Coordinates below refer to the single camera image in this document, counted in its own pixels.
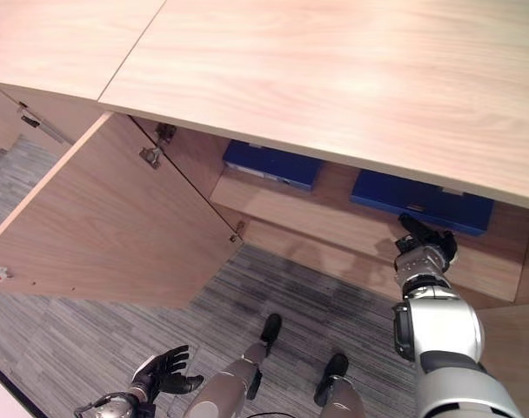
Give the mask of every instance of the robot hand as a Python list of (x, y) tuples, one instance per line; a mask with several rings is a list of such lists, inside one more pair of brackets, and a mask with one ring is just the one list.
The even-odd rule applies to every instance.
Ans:
[(203, 383), (204, 377), (184, 376), (179, 371), (187, 365), (189, 346), (173, 348), (167, 353), (152, 356), (135, 373), (130, 392), (140, 401), (153, 403), (160, 392), (188, 394)]
[(153, 418), (154, 400), (160, 392), (188, 394), (203, 383), (203, 376), (184, 376), (180, 370), (189, 358), (188, 346), (174, 348), (159, 356), (151, 356), (133, 376), (128, 392), (106, 394), (102, 398), (79, 407), (76, 418), (95, 409), (97, 418)]

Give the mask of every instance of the wooden countertop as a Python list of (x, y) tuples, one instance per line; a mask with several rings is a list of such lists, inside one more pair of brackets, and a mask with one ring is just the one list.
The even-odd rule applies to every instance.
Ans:
[(0, 0), (0, 83), (98, 99), (165, 0)]
[[(160, 1), (112, 26), (98, 3), (12, 0), (67, 39), (14, 64), (40, 41), (4, 32), (0, 82), (94, 98), (111, 79), (114, 110), (529, 207), (529, 0), (167, 0), (141, 36)], [(69, 8), (75, 29), (54, 24)]]

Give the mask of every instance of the wooden cabinet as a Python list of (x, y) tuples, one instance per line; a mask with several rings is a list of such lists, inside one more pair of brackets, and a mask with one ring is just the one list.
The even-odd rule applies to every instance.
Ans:
[(0, 225), (0, 290), (167, 307), (189, 302), (241, 245), (152, 142), (103, 114)]
[(103, 112), (89, 100), (0, 86), (0, 149), (8, 151), (23, 135), (61, 157)]

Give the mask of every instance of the blue storage box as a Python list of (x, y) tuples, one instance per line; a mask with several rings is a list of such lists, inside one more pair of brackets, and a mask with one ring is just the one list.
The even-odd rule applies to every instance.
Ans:
[(230, 168), (310, 191), (322, 160), (232, 140), (224, 154)]
[(437, 185), (362, 170), (351, 201), (449, 228), (480, 235), (487, 231), (493, 200)]

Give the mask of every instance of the striped carpet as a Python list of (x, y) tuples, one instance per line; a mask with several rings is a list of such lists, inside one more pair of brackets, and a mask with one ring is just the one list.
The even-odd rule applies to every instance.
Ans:
[[(247, 415), (318, 416), (315, 385), (344, 351), (368, 417), (414, 416), (411, 366), (392, 349), (389, 300), (250, 246), (186, 309), (0, 293), (0, 368), (48, 416), (126, 387), (150, 354), (191, 346), (189, 372), (211, 376), (258, 338), (266, 316), (284, 327)], [(180, 417), (193, 395), (159, 396), (158, 416)]]

